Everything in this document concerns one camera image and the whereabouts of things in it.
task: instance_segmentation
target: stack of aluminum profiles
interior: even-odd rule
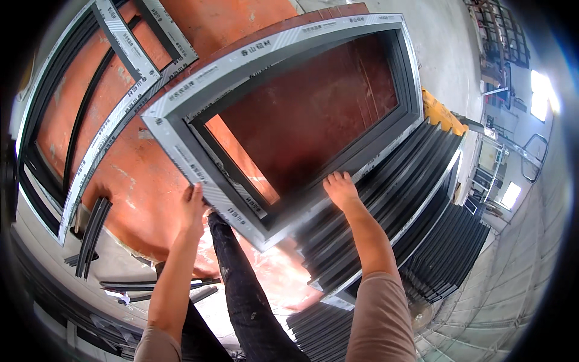
[[[449,204],[442,187],[393,247],[410,303],[432,303],[465,279],[489,229],[463,207]],[[356,297],[360,280],[348,289]],[[344,361],[354,312],[318,302],[287,319],[298,346],[312,361]]]
[[[14,229],[14,254],[35,304],[64,328],[72,322],[76,336],[117,356],[132,360],[142,329],[118,320],[70,292],[36,260]]]
[[[457,163],[460,143],[461,137],[424,123],[357,183],[361,200],[393,245],[441,189]],[[360,278],[360,259],[351,229],[336,208],[330,207],[311,220],[296,240],[312,276],[309,285],[326,297],[338,295]],[[326,297],[326,303],[353,308],[351,301],[343,304],[344,297],[337,302]]]
[[[312,360],[343,361],[354,312],[318,302],[287,319],[299,348]]]
[[[450,205],[430,235],[400,267],[409,300],[434,303],[457,290],[489,231],[466,208]]]

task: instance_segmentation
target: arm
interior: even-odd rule
[[[334,172],[323,180],[323,186],[333,203],[344,212],[352,228],[362,264],[362,277],[373,272],[386,272],[402,286],[390,241],[358,197],[350,175]]]
[[[185,190],[181,205],[181,228],[171,246],[163,273],[155,284],[147,322],[147,326],[165,331],[178,343],[181,343],[181,332],[187,314],[197,246],[203,235],[201,217],[207,209],[203,203],[201,184]]]

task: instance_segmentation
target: dark gray window frame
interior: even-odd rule
[[[189,182],[203,182],[207,201],[261,252],[291,236],[312,215],[328,205],[319,182],[325,174],[334,170],[347,170],[358,181],[364,170],[377,162],[374,160],[376,157],[385,157],[423,121],[418,66],[403,16],[346,16],[309,23],[307,27],[323,27],[331,23],[337,26],[333,25],[330,30],[322,28],[324,31],[302,37],[302,29],[306,25],[295,27],[237,49],[187,77],[141,115],[151,133]],[[232,185],[230,177],[215,164],[185,121],[193,122],[195,126],[200,115],[210,115],[209,110],[214,104],[219,104],[221,99],[225,103],[227,98],[234,97],[227,95],[235,94],[236,89],[252,76],[265,79],[267,74],[286,66],[284,61],[297,54],[308,51],[315,53],[316,48],[328,44],[339,44],[346,39],[376,33],[389,60],[398,106],[330,161],[315,182],[298,195],[300,202],[289,207],[284,205],[284,211],[276,214],[274,221],[267,218],[261,220],[241,197],[239,187]],[[259,56],[242,53],[266,41],[270,41],[273,46],[263,50]]]

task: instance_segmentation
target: metal frame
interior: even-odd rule
[[[103,289],[114,292],[130,291],[152,291],[155,288],[157,280],[152,281],[101,281]],[[210,284],[221,283],[219,278],[193,278],[191,279],[191,289],[207,286]]]
[[[120,0],[115,1],[114,3],[118,6],[125,3],[125,1]],[[144,1],[144,3],[149,11],[156,16],[159,27],[167,34],[167,38],[170,39],[174,48],[182,57],[171,62],[161,71],[161,73],[159,73],[150,60],[148,60],[146,54],[140,53],[141,57],[139,60],[135,61],[135,64],[148,64],[152,65],[152,67],[142,67],[140,65],[133,67],[135,70],[140,70],[141,72],[146,68],[148,73],[142,76],[141,79],[139,79],[138,82],[127,92],[127,94],[125,94],[104,122],[89,146],[89,149],[80,164],[80,168],[71,182],[70,188],[68,188],[68,179],[66,179],[62,185],[60,185],[59,182],[56,182],[58,183],[58,187],[53,187],[55,182],[50,180],[54,178],[54,176],[48,169],[48,166],[45,165],[45,162],[40,162],[41,160],[37,160],[38,162],[36,162],[39,163],[39,166],[41,167],[36,167],[35,163],[28,162],[28,153],[26,151],[31,149],[29,145],[32,145],[36,135],[36,130],[42,120],[42,117],[39,116],[39,114],[43,114],[43,108],[39,107],[44,107],[43,105],[48,102],[52,95],[50,89],[48,89],[46,85],[48,84],[50,87],[50,84],[54,83],[55,79],[60,78],[61,73],[68,68],[68,64],[74,59],[76,53],[80,51],[82,46],[85,44],[86,39],[88,39],[89,36],[92,36],[94,31],[98,28],[94,12],[91,10],[98,10],[99,8],[101,10],[109,9],[111,12],[108,10],[103,12],[105,17],[112,17],[113,15],[118,16],[116,7],[112,2],[110,2],[110,0],[90,0],[76,14],[60,35],[43,65],[39,69],[30,91],[30,96],[24,109],[23,121],[20,125],[16,141],[16,151],[19,160],[20,186],[22,186],[23,189],[22,194],[24,200],[28,203],[41,225],[61,246],[64,245],[67,229],[74,217],[75,210],[80,202],[80,197],[86,188],[86,184],[90,180],[90,177],[94,173],[98,163],[114,142],[115,138],[120,134],[122,129],[137,113],[137,111],[149,99],[151,99],[159,89],[166,85],[170,79],[173,79],[188,65],[197,60],[197,53],[195,53],[193,47],[191,47],[185,36],[164,10],[162,5],[158,1],[155,2],[149,0]],[[98,11],[97,14],[98,16],[96,18],[99,18],[101,12]],[[127,29],[127,25],[124,21],[117,19],[116,22],[108,22],[108,25],[111,25],[113,30],[112,32],[109,31],[109,35],[114,38],[112,34],[115,33],[120,37],[120,43],[117,43],[117,37],[110,40],[111,45],[117,44],[121,49],[120,52],[123,54],[122,44],[125,43],[124,45],[129,47],[125,48],[125,50],[129,50],[127,53],[128,56],[125,54],[127,59],[132,59],[134,57],[135,53],[133,51],[137,53],[140,52],[141,49],[138,42],[134,40],[132,33]],[[76,33],[79,29],[82,32],[80,35],[77,35]],[[63,49],[68,49],[67,47],[72,49],[72,53],[62,54],[61,52]],[[33,176],[26,175],[25,163],[30,168]],[[58,220],[52,215],[48,206],[34,190],[33,183],[37,183],[48,198],[49,203],[56,205],[56,210],[62,212],[63,217],[59,226],[56,226]],[[65,199],[64,197],[61,197],[61,189],[64,188],[68,189],[68,194]]]
[[[191,286],[191,290],[196,289],[196,288],[199,288],[199,287]],[[218,291],[219,291],[219,289],[217,287],[210,287],[210,288],[207,288],[205,290],[202,290],[201,292],[195,294],[193,296],[193,298],[191,298],[191,302],[193,304],[200,302],[203,299],[209,297],[210,295],[217,293]],[[131,298],[129,296],[126,296],[126,297],[129,298],[129,303],[135,303],[135,302],[148,301],[151,299],[152,296],[153,296],[153,294],[151,293],[151,294],[146,294],[146,295],[139,295],[138,297],[133,297],[133,298]],[[124,299],[118,299],[117,301],[119,304],[127,305],[127,302]]]
[[[145,5],[148,7],[153,4],[151,2],[145,3]],[[143,76],[125,94],[113,109],[110,116],[103,123],[101,129],[90,144],[89,149],[86,151],[86,154],[80,163],[80,167],[72,180],[70,190],[68,191],[67,199],[63,207],[63,217],[58,228],[58,241],[61,245],[64,245],[68,227],[70,226],[74,212],[78,207],[82,193],[86,189],[96,167],[101,162],[105,153],[109,150],[117,136],[155,93],[173,79],[176,74],[197,60],[197,53],[195,53],[193,47],[191,47],[168,13],[163,9],[162,13],[156,12],[156,14],[162,18],[164,26],[171,30],[173,34],[171,39],[173,45],[181,52],[183,57],[179,58],[177,61],[169,63],[169,65],[161,71],[160,80],[153,81],[153,77],[150,76],[147,78],[146,76]]]
[[[388,122],[378,122],[371,131],[329,162],[316,181],[321,181],[329,170],[336,169],[351,171],[354,178],[360,178],[373,163],[378,162],[373,157],[385,157],[423,119],[416,57],[401,14],[339,17],[266,36],[199,69],[172,92],[159,98],[141,117],[189,182],[201,181],[204,196],[216,211],[254,247],[265,251],[327,206],[328,200],[321,188],[319,185],[311,186],[299,195],[301,202],[289,207],[284,205],[284,211],[275,218],[262,220],[250,206],[260,203],[239,192],[240,188],[232,184],[220,165],[207,155],[201,138],[196,138],[184,120],[195,123],[200,115],[209,112],[211,106],[228,93],[234,93],[250,78],[265,79],[269,72],[276,71],[272,65],[283,63],[296,54],[374,33],[379,34],[382,44],[388,48],[399,105],[385,117]]]
[[[129,21],[127,27],[130,30],[132,30],[139,23],[140,20],[141,17],[135,15]],[[85,95],[82,97],[82,101],[80,102],[78,113],[76,114],[76,119],[74,121],[74,124],[72,125],[72,131],[68,141],[67,158],[64,162],[63,194],[65,195],[68,193],[70,186],[72,162],[74,159],[74,154],[76,152],[76,143],[78,142],[78,135],[80,133],[80,128],[82,126],[82,121],[85,118],[86,111],[89,109],[89,104],[91,99],[93,98],[94,91],[96,90],[104,71],[108,67],[108,64],[111,62],[114,55],[115,51],[112,47],[110,47],[105,56],[102,58],[100,64],[98,65],[97,71],[91,78],[89,86],[86,89]]]
[[[527,47],[525,33],[513,19],[511,11],[503,7],[499,0],[484,0],[481,2],[474,0],[478,3],[470,3],[470,1],[465,1],[465,5],[474,9],[475,17],[478,21],[482,22],[482,24],[478,24],[478,26],[485,30],[487,39],[497,44],[497,47],[500,49],[503,49],[504,54],[502,55],[504,59],[520,67],[529,69],[529,48]],[[505,21],[511,23],[511,26],[508,26]],[[498,34],[502,35],[506,40],[504,47]]]

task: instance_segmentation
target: forearm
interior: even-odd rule
[[[179,343],[187,314],[191,275],[198,245],[197,236],[188,231],[180,231],[149,303],[148,325],[167,332]]]
[[[373,272],[386,272],[394,276],[401,285],[396,258],[388,236],[362,201],[356,200],[348,204],[344,209],[344,215],[352,229],[354,243],[360,256],[362,276]]]

